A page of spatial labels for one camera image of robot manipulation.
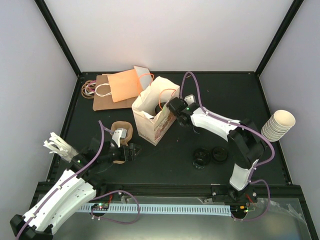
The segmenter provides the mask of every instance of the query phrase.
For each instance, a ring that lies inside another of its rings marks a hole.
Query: white cable tray
[[[90,213],[94,203],[86,203],[77,213]],[[137,214],[136,204],[111,203],[108,210],[95,210],[94,213]],[[218,215],[231,216],[230,206],[226,205],[182,205],[182,204],[140,204],[141,214],[179,215]]]

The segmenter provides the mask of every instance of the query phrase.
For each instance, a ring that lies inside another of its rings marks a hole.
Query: stack of paper cups
[[[270,142],[276,142],[296,124],[295,117],[286,110],[276,111],[265,123],[261,134]]]

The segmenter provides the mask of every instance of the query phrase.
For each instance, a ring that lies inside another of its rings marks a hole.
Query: rope handle
[[[108,92],[107,94],[100,94],[97,92],[98,88],[100,88],[101,86],[109,86],[110,84],[108,82],[99,84],[98,86],[95,87],[95,94],[97,94],[99,97],[105,97],[105,96],[110,96],[111,92]]]
[[[139,84],[141,85],[141,83],[140,83],[140,78],[141,78],[141,77],[144,77],[144,76],[148,76],[148,75],[152,76],[152,80],[151,80],[149,86],[153,83],[154,78],[155,78],[155,75],[154,75],[154,74],[152,74],[152,73],[144,73],[144,74],[142,74],[142,75],[138,78],[138,81],[136,82],[136,87],[137,87],[138,91],[139,91]]]
[[[162,94],[164,91],[166,91],[166,90],[173,90],[173,93],[171,94],[171,97],[172,97],[172,95],[177,91],[177,89],[167,88],[167,89],[164,89],[164,90],[162,90],[162,91],[160,92],[160,94],[159,94],[159,107],[160,107],[161,110],[162,110],[161,102],[160,102],[160,100],[161,100],[161,94]]]
[[[81,95],[85,99],[93,99],[96,92],[96,80],[88,80],[81,87]]]

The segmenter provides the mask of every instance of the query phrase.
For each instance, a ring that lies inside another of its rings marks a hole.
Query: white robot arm
[[[138,154],[136,149],[139,149],[137,145],[130,143],[129,146],[120,146],[120,139],[124,139],[126,135],[127,130],[124,128],[118,128],[114,131],[111,141],[108,142],[109,144],[105,144],[104,152],[107,152],[107,155],[104,156],[104,159],[108,159],[109,162],[113,160],[132,161],[135,159]],[[53,148],[50,143],[47,141],[46,143],[45,147]],[[69,162],[71,167],[63,172],[57,183],[33,208],[23,216],[15,215],[11,219],[10,224],[15,236],[24,227],[19,239],[52,240],[53,235],[71,215],[85,203],[94,199],[98,190],[103,191],[101,183],[104,180],[95,174],[95,168],[98,168],[99,164],[90,166],[86,171],[74,176],[75,172],[82,169],[89,161],[85,154],[78,154],[63,140],[54,144],[58,146],[60,143],[66,146],[64,149],[70,149],[69,151],[61,150],[59,155]]]
[[[265,144],[249,132],[209,116],[216,116],[226,122],[240,123],[239,120],[226,118],[206,108],[204,112],[193,95],[185,97],[184,100],[176,97],[168,102],[167,107],[177,117],[180,125],[206,129],[229,142],[234,159],[229,183],[237,191],[243,190],[249,183],[251,171],[265,150]],[[256,128],[252,121],[245,120],[241,123]]]

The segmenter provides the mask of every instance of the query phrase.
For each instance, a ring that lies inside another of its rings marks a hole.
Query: purple cable
[[[193,77],[193,80],[194,80],[194,83],[195,83],[195,86],[196,86],[196,92],[197,92],[197,95],[198,95],[198,102],[199,102],[199,105],[200,105],[200,108],[202,109],[203,112],[207,113],[208,116],[214,118],[214,119],[217,119],[223,123],[226,123],[226,124],[229,124],[229,125],[233,125],[233,126],[236,126],[236,127],[239,127],[239,128],[242,128],[242,129],[245,129],[255,135],[257,135],[259,138],[261,138],[263,141],[265,141],[265,143],[269,146],[269,148],[271,149],[271,156],[265,160],[265,161],[262,161],[262,162],[259,162],[257,163],[254,168],[252,169],[252,171],[250,172],[249,174],[249,177],[248,177],[248,181],[250,184],[256,184],[256,183],[259,183],[259,182],[263,182],[266,186],[266,189],[267,189],[267,192],[268,192],[268,203],[267,203],[267,207],[265,209],[265,211],[260,215],[260,216],[257,216],[255,218],[252,218],[252,219],[240,219],[242,221],[246,221],[246,222],[249,222],[249,221],[254,221],[254,220],[258,220],[260,219],[262,216],[264,216],[267,211],[269,210],[269,205],[270,205],[270,189],[269,189],[269,186],[267,184],[267,182],[263,179],[260,179],[260,180],[257,180],[257,181],[251,181],[251,177],[254,173],[254,170],[257,169],[257,167],[263,165],[263,164],[266,164],[266,163],[269,163],[274,157],[275,157],[275,149],[274,147],[272,146],[272,144],[268,141],[268,139],[266,139],[263,135],[261,135],[259,132],[251,129],[250,127],[247,127],[247,126],[244,126],[244,125],[241,125],[239,123],[235,123],[235,122],[232,122],[232,121],[228,121],[228,120],[225,120],[223,118],[220,118],[218,116],[215,116],[215,115],[212,115],[211,113],[209,113],[205,108],[204,106],[202,105],[202,102],[201,102],[201,96],[200,96],[200,88],[199,88],[199,84],[198,84],[198,81],[197,81],[197,78],[196,76],[193,74],[193,72],[191,71],[187,71],[185,74],[184,74],[184,77],[183,77],[183,80],[182,80],[182,84],[181,84],[181,91],[180,91],[180,98],[182,99],[182,91],[183,91],[183,88],[184,88],[184,85],[185,85],[185,80],[187,78],[188,75],[191,75]]]
[[[105,126],[103,126],[103,129],[105,130],[105,131],[107,131],[108,133],[111,133],[111,134],[114,134],[115,133],[115,131],[112,131],[112,130],[110,130],[109,128],[107,128],[107,127],[105,127]]]
[[[256,183],[259,183],[259,182],[263,182],[266,186],[266,190],[268,192],[268,202],[266,204],[266,209],[264,210],[264,212],[259,215],[259,216],[256,216],[254,218],[251,218],[251,219],[240,219],[240,218],[236,218],[232,213],[231,213],[231,217],[234,219],[234,220],[239,220],[239,221],[242,221],[242,222],[251,222],[251,221],[255,221],[255,220],[259,220],[260,218],[262,218],[269,210],[269,206],[270,206],[270,189],[269,189],[269,186],[267,184],[267,182],[263,179],[259,179],[257,181],[252,181],[250,182],[250,184],[256,184]]]
[[[183,80],[182,80],[182,84],[181,84],[181,91],[180,91],[180,98],[182,99],[182,91],[183,91],[183,88],[184,88],[184,85],[185,85],[185,80],[187,78],[188,75],[191,75],[193,77],[193,80],[194,80],[194,83],[195,83],[195,86],[196,86],[196,92],[198,94],[198,102],[199,102],[199,105],[200,105],[200,108],[202,109],[202,111],[204,111],[205,113],[207,113],[208,116],[214,118],[214,119],[217,119],[223,123],[226,123],[226,124],[229,124],[229,125],[233,125],[233,126],[236,126],[236,127],[239,127],[239,128],[242,128],[242,129],[245,129],[255,135],[257,135],[259,138],[261,138],[263,141],[265,141],[265,143],[269,146],[269,148],[271,149],[271,156],[265,160],[265,161],[262,161],[262,162],[258,162],[254,168],[252,169],[252,171],[250,172],[250,175],[249,175],[249,181],[254,173],[254,170],[257,169],[257,167],[263,165],[263,164],[266,164],[266,163],[269,163],[274,157],[275,157],[275,149],[274,147],[272,146],[272,144],[268,141],[268,139],[266,139],[263,135],[261,135],[259,132],[251,129],[250,127],[247,127],[247,126],[244,126],[244,125],[241,125],[239,123],[235,123],[235,122],[232,122],[232,121],[228,121],[228,120],[225,120],[223,118],[220,118],[218,116],[215,116],[215,115],[212,115],[211,113],[209,113],[205,108],[204,106],[202,105],[202,102],[201,102],[201,96],[200,96],[200,88],[199,88],[199,84],[198,84],[198,81],[197,81],[197,78],[196,76],[194,75],[193,72],[191,71],[187,71],[185,74],[184,74],[184,77],[183,77]]]
[[[77,176],[78,174],[82,173],[84,170],[86,170],[88,167],[90,167],[91,164],[94,163],[94,161],[98,158],[99,154],[101,153],[101,150],[104,146],[104,141],[105,141],[105,132],[104,132],[104,126],[102,124],[102,122],[99,120],[99,124],[100,124],[100,128],[101,128],[101,143],[100,143],[100,147],[98,149],[98,152],[96,153],[96,155],[92,158],[92,160],[85,165],[83,168],[81,168],[79,171],[77,171],[75,174],[73,174],[72,176],[70,176],[69,178],[67,178],[65,181],[63,181],[60,184],[60,187],[62,187],[63,185],[65,185],[70,179],[72,179],[73,177]],[[39,205],[39,207],[37,208],[37,210],[33,213],[33,215],[37,215],[37,213],[40,212],[40,210],[43,208],[43,206],[49,201],[49,199],[59,190],[59,188],[56,188],[55,190],[53,190],[50,195]],[[32,221],[33,217],[30,217],[28,219],[28,221],[26,221],[26,223],[22,226],[22,228],[20,229],[20,231],[18,232],[18,234],[15,237],[15,240],[19,240],[22,232],[26,229],[26,227],[29,225],[29,223]]]
[[[132,220],[132,221],[128,221],[128,222],[127,222],[127,221],[117,221],[117,220],[110,219],[110,218],[106,218],[106,217],[100,217],[100,219],[107,220],[107,221],[110,221],[110,222],[113,222],[113,223],[116,223],[116,224],[123,224],[123,225],[134,224],[135,222],[138,221],[138,219],[139,219],[139,217],[140,217],[140,205],[139,205],[139,203],[138,203],[138,200],[137,200],[130,192],[123,191],[123,190],[111,191],[111,192],[108,192],[108,193],[106,193],[106,194],[104,194],[104,195],[97,196],[97,197],[95,197],[95,198],[92,199],[92,200],[98,200],[98,199],[104,198],[104,197],[106,197],[106,196],[109,196],[109,195],[111,195],[111,194],[115,194],[115,193],[119,193],[119,192],[129,195],[129,196],[132,197],[133,200],[135,201],[135,203],[136,203],[136,205],[137,205],[137,207],[138,207],[138,213],[137,213],[135,219]],[[98,219],[99,217],[94,216],[94,210],[95,210],[95,209],[96,209],[96,208],[94,208],[94,209],[91,210],[91,216],[92,216],[93,218],[97,218],[97,219]]]

